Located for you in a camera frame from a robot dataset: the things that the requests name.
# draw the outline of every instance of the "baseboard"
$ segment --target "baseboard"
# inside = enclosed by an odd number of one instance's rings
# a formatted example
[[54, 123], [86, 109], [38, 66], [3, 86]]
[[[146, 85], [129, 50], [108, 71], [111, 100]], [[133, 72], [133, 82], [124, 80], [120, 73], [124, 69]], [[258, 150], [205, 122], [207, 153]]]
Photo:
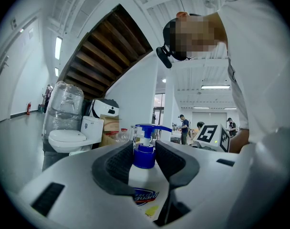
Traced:
[[[31, 110], [30, 113], [32, 113], [32, 112], [36, 112], [36, 111], [38, 111], [38, 109], [36, 109], [36, 110]], [[21, 116], [21, 115], [26, 115], [26, 111], [25, 111], [25, 112], [21, 112], [21, 113], [17, 113], [17, 114], [12, 114], [12, 115], [10, 116], [10, 118], [12, 119], [12, 118], [15, 118], [15, 117], [18, 117], [18, 116]]]

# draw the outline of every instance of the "cardboard box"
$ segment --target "cardboard box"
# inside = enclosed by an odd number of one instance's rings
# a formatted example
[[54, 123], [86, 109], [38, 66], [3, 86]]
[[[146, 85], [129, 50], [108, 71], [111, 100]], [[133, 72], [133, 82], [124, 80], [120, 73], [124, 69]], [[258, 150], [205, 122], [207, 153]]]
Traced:
[[112, 131], [119, 131], [120, 130], [120, 123], [118, 117], [110, 117], [106, 115], [101, 115], [101, 119], [104, 120], [104, 132], [112, 132]]
[[102, 141], [99, 143], [98, 147], [103, 147], [106, 145], [111, 145], [111, 144], [116, 144], [117, 142], [112, 139], [111, 137], [109, 137], [108, 135], [106, 135], [105, 133], [103, 133], [102, 135]]

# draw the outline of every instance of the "underside of staircase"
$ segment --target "underside of staircase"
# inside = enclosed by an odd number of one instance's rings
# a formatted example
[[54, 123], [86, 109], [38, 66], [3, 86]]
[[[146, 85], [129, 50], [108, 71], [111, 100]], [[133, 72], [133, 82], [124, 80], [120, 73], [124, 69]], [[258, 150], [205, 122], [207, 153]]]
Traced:
[[122, 75], [152, 50], [135, 21], [118, 5], [84, 36], [58, 81], [81, 88], [85, 99], [104, 97]]

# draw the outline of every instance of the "blue pump dispenser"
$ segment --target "blue pump dispenser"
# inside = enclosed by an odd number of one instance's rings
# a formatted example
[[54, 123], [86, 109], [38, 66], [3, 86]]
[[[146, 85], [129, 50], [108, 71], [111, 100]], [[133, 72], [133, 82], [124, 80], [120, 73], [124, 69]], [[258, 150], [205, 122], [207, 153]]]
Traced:
[[135, 125], [141, 127], [144, 131], [144, 142], [135, 148], [134, 151], [134, 165], [142, 169], [151, 169], [155, 166], [155, 150], [150, 145], [151, 134], [156, 130], [164, 130], [172, 132], [172, 129], [154, 124], [138, 124]]

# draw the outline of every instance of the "red fire extinguisher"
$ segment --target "red fire extinguisher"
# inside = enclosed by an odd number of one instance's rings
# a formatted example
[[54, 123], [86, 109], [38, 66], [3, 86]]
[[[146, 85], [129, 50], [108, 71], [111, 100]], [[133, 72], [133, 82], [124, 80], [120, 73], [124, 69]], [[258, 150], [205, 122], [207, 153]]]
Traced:
[[29, 115], [31, 111], [31, 103], [29, 102], [29, 104], [27, 105], [27, 111], [26, 114]]

